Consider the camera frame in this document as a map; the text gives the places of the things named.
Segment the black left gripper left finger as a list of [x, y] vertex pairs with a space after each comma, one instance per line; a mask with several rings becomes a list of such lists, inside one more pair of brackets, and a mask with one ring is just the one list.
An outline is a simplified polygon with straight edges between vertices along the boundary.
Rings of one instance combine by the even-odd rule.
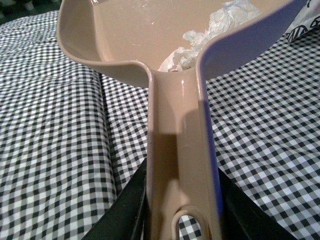
[[144, 226], [147, 161], [133, 174], [110, 209], [84, 240], [140, 240]]

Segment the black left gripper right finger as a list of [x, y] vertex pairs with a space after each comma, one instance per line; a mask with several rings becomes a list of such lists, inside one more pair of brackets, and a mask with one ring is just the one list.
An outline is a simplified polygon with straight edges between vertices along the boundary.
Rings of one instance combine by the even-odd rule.
[[294, 240], [295, 237], [258, 207], [219, 170], [229, 240]]

